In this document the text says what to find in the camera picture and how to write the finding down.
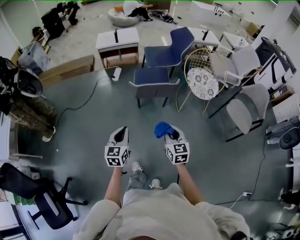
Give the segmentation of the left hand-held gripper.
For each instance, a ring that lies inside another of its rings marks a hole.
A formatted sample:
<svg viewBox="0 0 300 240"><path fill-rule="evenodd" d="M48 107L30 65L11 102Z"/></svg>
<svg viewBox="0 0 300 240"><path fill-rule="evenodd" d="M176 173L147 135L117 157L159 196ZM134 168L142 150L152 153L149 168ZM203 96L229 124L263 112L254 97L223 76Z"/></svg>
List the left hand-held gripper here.
<svg viewBox="0 0 300 240"><path fill-rule="evenodd" d="M129 158L129 131L123 126L115 130L105 146L105 160L109 167L123 167Z"/></svg>

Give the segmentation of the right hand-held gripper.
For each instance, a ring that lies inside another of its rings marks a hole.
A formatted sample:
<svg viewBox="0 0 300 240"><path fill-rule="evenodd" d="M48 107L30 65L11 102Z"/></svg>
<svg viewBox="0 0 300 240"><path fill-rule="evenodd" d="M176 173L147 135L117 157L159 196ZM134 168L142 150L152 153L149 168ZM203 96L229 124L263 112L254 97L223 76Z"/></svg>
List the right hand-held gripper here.
<svg viewBox="0 0 300 240"><path fill-rule="evenodd" d="M166 156L173 165L186 164L190 156L189 142L179 128L171 127L174 132L164 136Z"/></svg>

